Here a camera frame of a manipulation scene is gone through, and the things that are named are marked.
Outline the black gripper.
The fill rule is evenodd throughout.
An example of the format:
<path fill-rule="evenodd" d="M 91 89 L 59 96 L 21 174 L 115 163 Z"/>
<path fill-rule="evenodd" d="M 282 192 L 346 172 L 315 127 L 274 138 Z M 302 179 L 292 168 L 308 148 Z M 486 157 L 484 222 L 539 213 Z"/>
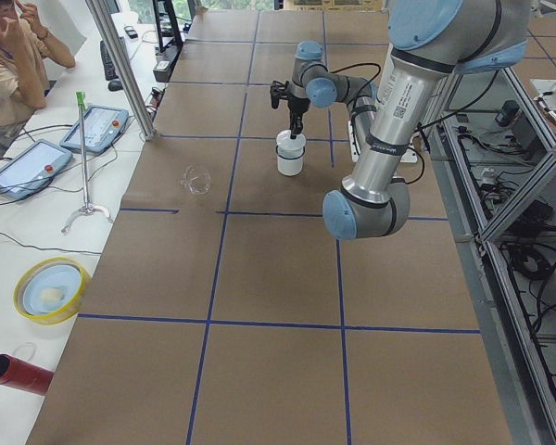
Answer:
<path fill-rule="evenodd" d="M 290 138 L 296 140 L 302 134 L 303 115 L 309 111 L 310 101 L 306 97 L 289 95 L 287 104 L 290 111 Z"/>

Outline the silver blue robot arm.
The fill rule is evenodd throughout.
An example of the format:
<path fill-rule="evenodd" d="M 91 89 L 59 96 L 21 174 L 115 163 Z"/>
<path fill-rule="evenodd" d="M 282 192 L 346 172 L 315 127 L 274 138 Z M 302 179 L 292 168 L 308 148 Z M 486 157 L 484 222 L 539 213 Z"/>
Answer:
<path fill-rule="evenodd" d="M 291 81 L 272 91 L 288 102 L 290 129 L 302 131 L 310 106 L 347 106 L 359 158 L 353 172 L 322 203 L 329 233 L 340 240 L 387 236 L 407 221 L 410 193 L 397 168 L 434 92 L 451 73 L 501 70 L 525 53 L 527 1 L 397 1 L 388 38 L 393 69 L 379 87 L 332 73 L 314 41 L 297 46 Z"/>

